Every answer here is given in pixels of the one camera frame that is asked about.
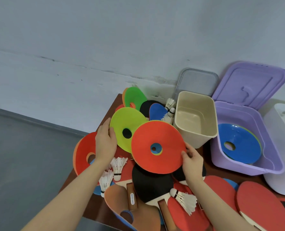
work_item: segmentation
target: gray floor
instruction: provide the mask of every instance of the gray floor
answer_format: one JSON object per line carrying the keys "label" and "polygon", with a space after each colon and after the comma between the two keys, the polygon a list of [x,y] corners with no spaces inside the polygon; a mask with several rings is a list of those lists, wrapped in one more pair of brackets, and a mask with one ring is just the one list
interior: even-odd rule
{"label": "gray floor", "polygon": [[[57,195],[84,135],[0,110],[0,230],[20,230]],[[76,230],[115,229],[83,218]]]}

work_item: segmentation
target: black band on shuttlecock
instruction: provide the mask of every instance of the black band on shuttlecock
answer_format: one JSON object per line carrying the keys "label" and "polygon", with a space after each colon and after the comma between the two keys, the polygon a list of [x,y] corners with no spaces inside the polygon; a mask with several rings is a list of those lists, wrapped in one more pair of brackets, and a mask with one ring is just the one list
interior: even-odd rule
{"label": "black band on shuttlecock", "polygon": [[179,191],[177,190],[177,191],[176,191],[176,194],[175,194],[175,196],[174,196],[174,198],[176,198],[176,197],[177,197],[178,192],[179,192]]}

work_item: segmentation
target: person's left hand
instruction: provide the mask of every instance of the person's left hand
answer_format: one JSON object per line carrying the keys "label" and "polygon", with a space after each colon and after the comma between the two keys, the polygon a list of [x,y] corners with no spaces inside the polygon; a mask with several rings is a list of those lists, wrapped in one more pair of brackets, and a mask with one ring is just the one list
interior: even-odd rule
{"label": "person's left hand", "polygon": [[109,128],[110,118],[99,127],[95,136],[95,159],[105,167],[111,163],[117,149],[117,139],[114,128]]}

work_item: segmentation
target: wooden table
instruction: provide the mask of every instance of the wooden table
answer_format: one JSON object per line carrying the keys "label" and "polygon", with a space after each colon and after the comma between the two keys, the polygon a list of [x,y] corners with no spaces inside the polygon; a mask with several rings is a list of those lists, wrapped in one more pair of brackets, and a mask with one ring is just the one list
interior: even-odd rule
{"label": "wooden table", "polygon": [[[112,115],[115,112],[115,109],[122,104],[122,95],[119,94],[113,104],[111,105],[110,109],[106,113],[105,117],[103,118],[100,125],[104,123],[104,121],[112,117]],[[212,161],[211,161],[211,152],[210,152],[210,143],[207,142],[202,147],[197,149],[199,154],[203,156],[204,158],[204,165],[206,167],[207,175],[216,175],[222,178],[230,179],[238,184],[244,182],[244,181],[254,181],[257,182],[265,187],[267,187],[269,190],[271,190],[277,197],[283,197],[284,195],[276,193],[274,190],[272,190],[266,183],[263,175],[259,176],[248,176],[245,174],[233,172],[230,170],[226,170],[223,168],[216,167]],[[74,169],[72,169],[71,173],[69,174],[68,178],[64,182],[63,186],[61,187],[60,191],[62,191],[68,184],[70,184],[71,181],[73,181],[76,178],[76,173]],[[89,200],[89,203],[86,207],[86,210],[83,214],[83,217],[98,221],[102,224],[106,224],[108,226],[114,227],[116,229],[124,230],[124,231],[130,231],[131,229],[125,226],[120,220],[117,219],[117,217],[114,215],[114,213],[108,208],[106,205],[104,198],[102,198],[99,195],[93,194]]]}

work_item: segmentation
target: purple container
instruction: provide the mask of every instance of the purple container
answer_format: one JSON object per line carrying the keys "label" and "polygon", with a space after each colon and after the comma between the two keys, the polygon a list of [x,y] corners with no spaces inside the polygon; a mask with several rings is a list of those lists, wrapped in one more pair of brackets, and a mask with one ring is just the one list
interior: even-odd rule
{"label": "purple container", "polygon": [[212,162],[217,167],[259,175],[285,171],[260,113],[257,111],[285,83],[285,70],[251,62],[237,62],[229,67],[212,98],[218,124],[230,123],[250,130],[260,140],[262,155],[252,165],[228,158],[222,151],[220,135],[211,140]]}

